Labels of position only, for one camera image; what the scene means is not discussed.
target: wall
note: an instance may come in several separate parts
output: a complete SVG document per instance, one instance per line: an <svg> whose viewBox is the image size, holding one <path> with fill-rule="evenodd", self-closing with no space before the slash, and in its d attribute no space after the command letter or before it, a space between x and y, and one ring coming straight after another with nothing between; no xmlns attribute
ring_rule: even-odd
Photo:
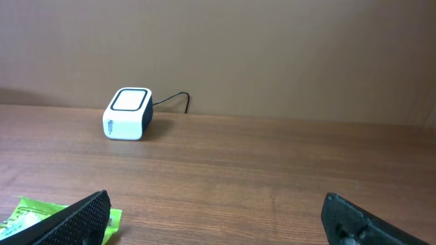
<svg viewBox="0 0 436 245"><path fill-rule="evenodd" d="M436 101L432 1L5 0L0 32L0 103L145 86L194 114L423 125Z"/></svg>

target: logo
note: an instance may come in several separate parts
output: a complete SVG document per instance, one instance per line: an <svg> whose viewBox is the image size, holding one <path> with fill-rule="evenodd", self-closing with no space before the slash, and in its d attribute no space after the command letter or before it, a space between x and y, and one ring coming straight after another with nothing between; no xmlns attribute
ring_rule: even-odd
<svg viewBox="0 0 436 245"><path fill-rule="evenodd" d="M108 120L108 130L109 130L109 134L112 133L112 128L114 126L114 121L113 120Z"/></svg>

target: green wrapper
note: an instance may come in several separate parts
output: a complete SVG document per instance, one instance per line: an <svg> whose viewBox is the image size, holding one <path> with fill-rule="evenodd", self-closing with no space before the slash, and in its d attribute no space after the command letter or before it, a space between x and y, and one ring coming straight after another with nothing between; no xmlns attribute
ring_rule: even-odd
<svg viewBox="0 0 436 245"><path fill-rule="evenodd" d="M11 217L0 224L0 241L14 235L50 216L56 214L67 206L54 203L46 203L26 197L21 198ZM110 209L108 226L104 232L103 244L118 231L121 221L121 210Z"/></svg>

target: white cube-shaped device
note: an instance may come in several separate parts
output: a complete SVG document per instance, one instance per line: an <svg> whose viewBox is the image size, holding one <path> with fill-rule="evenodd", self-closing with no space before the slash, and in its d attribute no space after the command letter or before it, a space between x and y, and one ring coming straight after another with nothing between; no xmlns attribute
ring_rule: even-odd
<svg viewBox="0 0 436 245"><path fill-rule="evenodd" d="M104 111L104 134L112 140L139 140L152 117L150 89L122 88Z"/></svg>

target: wooden table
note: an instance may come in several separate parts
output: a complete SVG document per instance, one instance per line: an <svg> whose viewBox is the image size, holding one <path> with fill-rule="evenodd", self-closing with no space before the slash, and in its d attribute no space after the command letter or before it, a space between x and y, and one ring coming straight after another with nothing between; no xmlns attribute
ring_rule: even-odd
<svg viewBox="0 0 436 245"><path fill-rule="evenodd" d="M102 110L0 105L0 218L15 195L71 204L106 189L111 244L326 244L336 192L436 243L436 135L413 127L156 113L114 141Z"/></svg>

